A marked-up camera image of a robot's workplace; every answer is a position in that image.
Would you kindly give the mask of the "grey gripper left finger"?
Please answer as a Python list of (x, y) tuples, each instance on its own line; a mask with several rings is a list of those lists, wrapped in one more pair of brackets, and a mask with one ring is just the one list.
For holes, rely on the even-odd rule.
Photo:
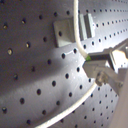
[(94, 78), (98, 86), (109, 84), (117, 95), (121, 94), (122, 87), (125, 81), (127, 68), (119, 68), (115, 72), (108, 62), (102, 61), (86, 61), (83, 64), (83, 69), (89, 78)]

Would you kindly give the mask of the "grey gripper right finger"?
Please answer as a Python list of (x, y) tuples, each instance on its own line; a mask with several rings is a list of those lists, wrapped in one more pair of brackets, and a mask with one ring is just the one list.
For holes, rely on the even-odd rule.
[(128, 38), (117, 44), (115, 47), (104, 49), (102, 52), (89, 54), (92, 60), (108, 60), (113, 64), (119, 61), (128, 60)]

